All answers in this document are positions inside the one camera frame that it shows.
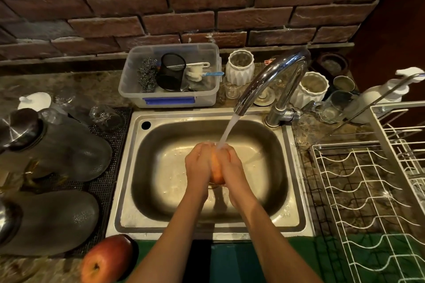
sink basin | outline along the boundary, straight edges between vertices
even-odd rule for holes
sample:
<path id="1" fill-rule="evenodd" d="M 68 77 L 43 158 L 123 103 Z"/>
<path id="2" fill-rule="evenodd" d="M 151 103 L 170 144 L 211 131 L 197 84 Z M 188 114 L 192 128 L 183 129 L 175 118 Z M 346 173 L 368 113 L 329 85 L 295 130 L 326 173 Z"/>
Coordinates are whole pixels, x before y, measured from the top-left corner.
<path id="1" fill-rule="evenodd" d="M 227 143 L 240 157 L 248 183 L 279 230 L 313 235 L 292 129 L 263 124 L 267 108 L 253 108 L 233 127 Z M 186 185 L 184 157 L 199 142 L 218 142 L 232 109 L 135 112 L 120 166 L 107 236 L 157 239 Z M 248 239 L 225 187 L 210 186 L 196 238 Z"/>

running water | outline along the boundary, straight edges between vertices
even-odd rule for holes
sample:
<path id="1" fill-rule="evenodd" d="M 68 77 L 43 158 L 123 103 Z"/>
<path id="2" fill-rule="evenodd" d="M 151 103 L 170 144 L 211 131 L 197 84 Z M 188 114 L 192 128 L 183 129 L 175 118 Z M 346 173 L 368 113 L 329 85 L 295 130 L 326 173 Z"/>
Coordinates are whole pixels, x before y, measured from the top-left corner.
<path id="1" fill-rule="evenodd" d="M 237 115 L 236 113 L 233 114 L 231 120 L 229 121 L 229 124 L 227 125 L 226 130 L 224 131 L 224 133 L 223 133 L 223 135 L 220 139 L 220 142 L 217 145 L 217 149 L 221 149 L 221 147 L 224 146 L 230 131 L 232 130 L 232 128 L 236 124 L 236 122 L 239 121 L 240 118 L 241 117 L 239 115 Z"/>

glass mug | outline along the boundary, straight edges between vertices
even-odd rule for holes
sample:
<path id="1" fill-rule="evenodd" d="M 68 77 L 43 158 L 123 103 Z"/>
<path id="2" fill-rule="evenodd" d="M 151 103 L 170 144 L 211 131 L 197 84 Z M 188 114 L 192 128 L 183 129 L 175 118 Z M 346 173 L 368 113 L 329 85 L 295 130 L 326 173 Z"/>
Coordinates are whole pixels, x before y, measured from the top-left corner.
<path id="1" fill-rule="evenodd" d="M 316 102 L 311 110 L 325 123 L 338 123 L 344 119 L 344 109 L 355 97 L 349 92 L 335 91 L 326 101 Z"/>

green surface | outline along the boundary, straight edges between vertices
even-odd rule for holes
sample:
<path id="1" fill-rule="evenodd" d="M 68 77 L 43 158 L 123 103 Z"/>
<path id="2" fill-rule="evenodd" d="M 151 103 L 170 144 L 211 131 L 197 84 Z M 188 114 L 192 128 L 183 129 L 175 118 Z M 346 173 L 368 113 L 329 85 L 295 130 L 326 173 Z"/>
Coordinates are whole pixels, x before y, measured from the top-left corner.
<path id="1" fill-rule="evenodd" d="M 400 279 L 395 259 L 389 258 L 392 252 L 388 240 L 385 238 L 381 241 L 381 237 L 381 234 L 349 236 L 351 241 L 362 246 L 374 246 L 381 242 L 374 249 L 363 249 L 350 244 L 357 262 L 373 269 L 384 267 L 388 260 L 390 262 L 386 270 L 380 274 L 363 270 L 358 266 L 362 282 L 397 282 Z M 291 237 L 288 241 L 324 282 L 352 281 L 341 244 L 334 237 Z M 405 238 L 391 237 L 390 243 L 396 253 L 410 253 Z M 413 240 L 409 243 L 413 250 L 417 251 L 418 243 Z M 134 260 L 133 266 L 146 256 L 154 244 L 155 241 L 137 241 L 139 255 L 137 261 Z M 406 277 L 418 275 L 419 270 L 412 257 L 397 259 Z M 262 283 L 265 281 L 251 242 L 212 243 L 211 241 L 193 242 L 183 279 L 183 282 L 198 283 Z"/>

black drying mat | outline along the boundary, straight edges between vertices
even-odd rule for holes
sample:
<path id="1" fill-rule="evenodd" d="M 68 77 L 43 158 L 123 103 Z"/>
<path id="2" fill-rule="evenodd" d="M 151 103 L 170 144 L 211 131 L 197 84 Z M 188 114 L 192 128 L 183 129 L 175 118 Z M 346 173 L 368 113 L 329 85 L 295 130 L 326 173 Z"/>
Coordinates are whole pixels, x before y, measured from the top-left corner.
<path id="1" fill-rule="evenodd" d="M 34 193 L 77 189 L 91 193 L 99 203 L 99 220 L 90 237 L 79 247 L 64 254 L 51 256 L 53 258 L 82 258 L 94 245 L 99 243 L 105 237 L 109 213 L 112 207 L 112 198 L 114 196 L 116 179 L 118 178 L 121 156 L 124 150 L 128 128 L 130 126 L 131 113 L 133 112 L 132 108 L 114 109 L 121 113 L 125 118 L 125 125 L 121 129 L 115 131 L 113 134 L 107 134 L 100 130 L 97 125 L 92 125 L 90 127 L 90 132 L 92 134 L 104 138 L 108 141 L 112 148 L 112 159 L 103 174 L 88 182 L 66 180 L 62 183 L 60 183 L 60 176 L 51 174 L 47 177 L 34 180 L 34 182 L 38 185 L 38 188 L 28 186 L 23 187 L 23 190 L 32 191 Z"/>

